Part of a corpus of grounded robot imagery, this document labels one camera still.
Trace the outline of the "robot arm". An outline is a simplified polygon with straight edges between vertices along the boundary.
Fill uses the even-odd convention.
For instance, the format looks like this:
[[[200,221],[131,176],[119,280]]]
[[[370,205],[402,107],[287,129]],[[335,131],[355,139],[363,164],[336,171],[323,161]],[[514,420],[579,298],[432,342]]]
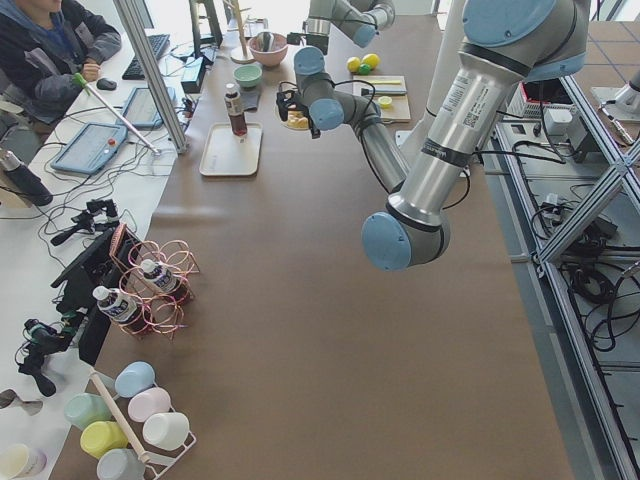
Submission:
[[[305,43],[328,53],[331,27],[335,26],[353,44],[367,47],[379,31],[393,25],[392,1],[312,0],[305,22]]]
[[[337,90],[326,51],[307,45],[294,57],[299,103],[313,129],[349,125],[387,191],[383,211],[363,224],[373,265],[403,270],[437,259],[450,240],[443,205],[493,127],[510,90],[578,72],[586,57],[586,1],[468,1],[461,14],[460,68],[422,146],[405,156],[374,102]]]

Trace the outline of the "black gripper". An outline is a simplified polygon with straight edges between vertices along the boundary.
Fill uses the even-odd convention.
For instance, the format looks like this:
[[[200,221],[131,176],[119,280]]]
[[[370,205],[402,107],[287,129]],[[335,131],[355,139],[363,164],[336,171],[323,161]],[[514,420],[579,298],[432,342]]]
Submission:
[[[307,105],[300,104],[299,112],[301,113],[301,119],[306,120],[306,128],[311,131],[311,137],[313,139],[318,139],[321,136],[321,132],[319,131],[319,125],[313,118],[311,108]]]
[[[329,47],[329,36],[325,34],[307,33],[306,44],[316,47],[323,55],[326,55]]]

